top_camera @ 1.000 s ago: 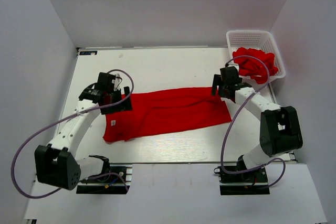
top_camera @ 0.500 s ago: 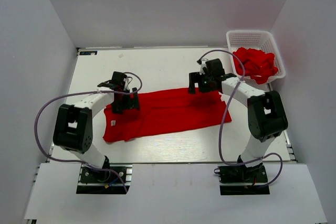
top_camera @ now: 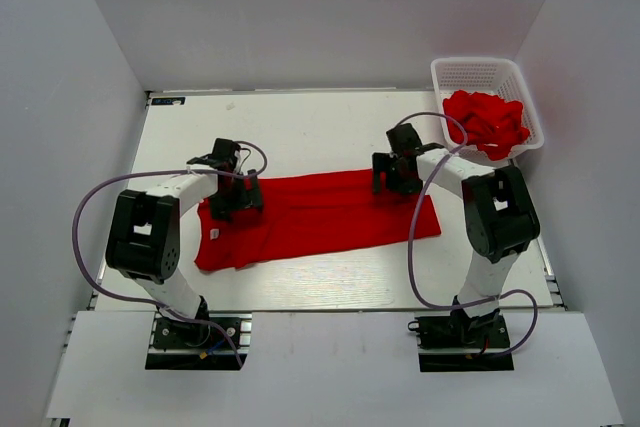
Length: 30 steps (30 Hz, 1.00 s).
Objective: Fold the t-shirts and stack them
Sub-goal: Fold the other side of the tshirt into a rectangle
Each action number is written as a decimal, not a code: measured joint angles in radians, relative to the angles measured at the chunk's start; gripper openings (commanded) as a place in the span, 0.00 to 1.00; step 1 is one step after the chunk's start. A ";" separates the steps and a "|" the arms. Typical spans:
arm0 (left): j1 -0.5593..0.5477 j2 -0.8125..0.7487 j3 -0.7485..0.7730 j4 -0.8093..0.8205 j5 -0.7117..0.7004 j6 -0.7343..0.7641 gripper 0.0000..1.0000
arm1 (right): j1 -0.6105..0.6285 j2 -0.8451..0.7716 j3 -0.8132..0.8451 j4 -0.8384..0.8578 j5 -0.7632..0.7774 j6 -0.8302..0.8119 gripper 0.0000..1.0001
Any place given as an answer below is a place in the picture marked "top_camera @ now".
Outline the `red t shirt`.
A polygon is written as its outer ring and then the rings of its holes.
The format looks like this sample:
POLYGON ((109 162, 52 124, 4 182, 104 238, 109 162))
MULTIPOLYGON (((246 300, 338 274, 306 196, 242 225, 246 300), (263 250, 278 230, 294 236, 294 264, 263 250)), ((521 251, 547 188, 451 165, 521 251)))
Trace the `red t shirt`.
POLYGON ((418 196, 375 194, 371 183, 369 169, 262 179, 264 207, 236 211, 230 221, 213 218, 204 201, 194 263, 215 272, 406 241, 418 196))

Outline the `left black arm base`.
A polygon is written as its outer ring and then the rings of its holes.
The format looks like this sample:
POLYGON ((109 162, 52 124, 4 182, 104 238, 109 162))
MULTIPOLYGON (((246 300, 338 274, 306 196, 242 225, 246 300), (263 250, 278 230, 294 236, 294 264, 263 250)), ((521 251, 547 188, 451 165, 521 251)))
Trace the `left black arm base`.
POLYGON ((229 336, 244 362, 249 353, 252 315, 212 315, 225 334, 213 327, 183 324, 159 313, 154 316, 146 355, 148 371, 239 371, 229 336))

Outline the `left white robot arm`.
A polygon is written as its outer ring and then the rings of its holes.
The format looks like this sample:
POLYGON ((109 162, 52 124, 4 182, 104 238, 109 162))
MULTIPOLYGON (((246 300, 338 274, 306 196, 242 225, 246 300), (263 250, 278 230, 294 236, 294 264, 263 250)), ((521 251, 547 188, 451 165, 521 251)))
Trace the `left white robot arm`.
POLYGON ((179 269, 180 221, 206 202, 210 217, 231 222, 238 211, 260 212, 259 172, 243 172, 242 154, 258 147, 218 138, 212 151, 187 162, 187 169, 147 191, 127 189, 117 198, 106 248, 106 264, 142 287, 157 308, 178 321, 177 334, 199 346, 211 334, 205 299, 179 269))

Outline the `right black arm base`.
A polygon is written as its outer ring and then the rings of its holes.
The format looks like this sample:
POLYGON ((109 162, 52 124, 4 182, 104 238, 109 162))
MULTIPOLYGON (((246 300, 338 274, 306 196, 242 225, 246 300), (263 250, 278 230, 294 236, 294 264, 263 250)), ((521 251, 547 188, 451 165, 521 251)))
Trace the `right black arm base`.
POLYGON ((416 336, 421 373, 508 372, 514 370, 504 317, 468 330, 450 315, 415 317, 407 330, 416 336))

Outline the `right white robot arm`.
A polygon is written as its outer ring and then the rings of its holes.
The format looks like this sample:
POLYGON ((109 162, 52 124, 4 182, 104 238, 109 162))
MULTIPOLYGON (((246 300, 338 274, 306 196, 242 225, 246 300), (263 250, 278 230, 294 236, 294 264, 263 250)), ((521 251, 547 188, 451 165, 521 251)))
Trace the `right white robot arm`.
POLYGON ((499 297, 519 256, 540 234, 521 171, 467 160, 438 143, 424 144, 409 123, 386 132, 391 151, 372 155, 375 194, 425 194, 430 183, 458 196, 473 249, 463 286, 454 297, 449 331, 461 344, 484 338, 499 317, 499 297))

